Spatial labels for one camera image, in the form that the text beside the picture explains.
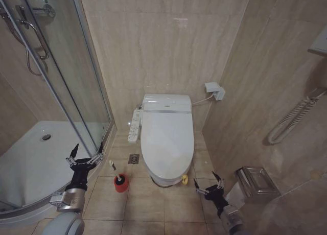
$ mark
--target bidet toilet seat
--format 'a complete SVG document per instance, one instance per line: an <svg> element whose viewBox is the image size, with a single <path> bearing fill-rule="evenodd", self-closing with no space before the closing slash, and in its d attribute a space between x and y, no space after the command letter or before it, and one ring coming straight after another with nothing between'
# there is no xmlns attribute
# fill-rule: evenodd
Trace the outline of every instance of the bidet toilet seat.
<svg viewBox="0 0 327 235"><path fill-rule="evenodd" d="M193 158L194 135L191 100L188 96L153 95L144 104L141 149L151 177L159 185L176 184L187 173ZM157 96L169 96L160 105ZM176 98L182 97L181 104Z"/></svg>

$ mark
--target wall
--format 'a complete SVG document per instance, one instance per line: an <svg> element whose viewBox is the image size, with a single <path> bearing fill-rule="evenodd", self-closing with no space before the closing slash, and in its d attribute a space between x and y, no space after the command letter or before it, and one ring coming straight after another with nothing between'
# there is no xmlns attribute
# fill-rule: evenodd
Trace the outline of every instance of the wall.
<svg viewBox="0 0 327 235"><path fill-rule="evenodd" d="M66 119L43 79L29 73L25 48L2 19L0 36L1 156L38 121Z"/></svg>
<svg viewBox="0 0 327 235"><path fill-rule="evenodd" d="M64 121L65 116L47 84L40 76L30 74L26 65L25 47L11 34L4 20L0 20L0 73L33 112L38 121ZM39 72L31 58L31 67Z"/></svg>
<svg viewBox="0 0 327 235"><path fill-rule="evenodd" d="M229 183L237 168L263 166L284 195L253 220L258 234L326 229L327 98L282 143L265 141L305 95L327 85L326 59L307 52L326 16L326 0L249 0L220 82L226 96L212 104L203 128L214 167Z"/></svg>
<svg viewBox="0 0 327 235"><path fill-rule="evenodd" d="M34 124L36 117L0 74L0 156Z"/></svg>
<svg viewBox="0 0 327 235"><path fill-rule="evenodd" d="M118 129L145 93L204 99L219 81L248 0L82 0ZM210 107L193 108L201 130Z"/></svg>

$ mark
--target yellow object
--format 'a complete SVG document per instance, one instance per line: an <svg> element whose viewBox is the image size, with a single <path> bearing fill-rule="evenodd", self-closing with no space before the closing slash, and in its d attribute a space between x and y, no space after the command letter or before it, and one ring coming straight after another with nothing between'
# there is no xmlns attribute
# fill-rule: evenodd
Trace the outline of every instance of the yellow object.
<svg viewBox="0 0 327 235"><path fill-rule="evenodd" d="M187 185L189 181L188 175L183 175L182 177L182 183L183 185Z"/></svg>

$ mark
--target shower drain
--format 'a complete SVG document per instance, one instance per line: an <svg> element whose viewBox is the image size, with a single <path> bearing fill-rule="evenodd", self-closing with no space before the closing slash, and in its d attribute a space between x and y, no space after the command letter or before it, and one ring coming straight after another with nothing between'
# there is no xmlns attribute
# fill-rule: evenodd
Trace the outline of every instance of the shower drain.
<svg viewBox="0 0 327 235"><path fill-rule="evenodd" d="M50 134L46 134L46 135L44 135L44 136L42 136L42 140L43 141L46 141L46 140L48 140L48 139L50 139L51 138L51 135Z"/></svg>
<svg viewBox="0 0 327 235"><path fill-rule="evenodd" d="M137 165L138 159L139 159L139 154L131 154L129 155L128 164Z"/></svg>

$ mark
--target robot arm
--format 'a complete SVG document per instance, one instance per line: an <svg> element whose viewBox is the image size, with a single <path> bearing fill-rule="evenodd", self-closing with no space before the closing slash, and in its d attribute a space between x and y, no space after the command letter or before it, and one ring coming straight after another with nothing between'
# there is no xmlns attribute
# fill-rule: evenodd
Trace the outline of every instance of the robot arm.
<svg viewBox="0 0 327 235"><path fill-rule="evenodd" d="M50 204L62 212L47 224L42 235L82 235L84 221L81 214L85 202L87 190L88 172L94 169L103 159L103 145L101 143L98 154L93 158L82 158L75 160L78 144L72 150L71 155L66 158L70 168L74 171L70 184L64 192L53 193Z"/></svg>
<svg viewBox="0 0 327 235"><path fill-rule="evenodd" d="M224 195L224 180L219 177L215 172L213 175L218 181L218 184L210 186L208 188L201 189L194 179L194 185L196 192L204 195L206 200L214 202L217 208L217 215L222 221L224 229L230 235L249 235L248 232L244 231L243 222L239 210L230 205Z"/></svg>

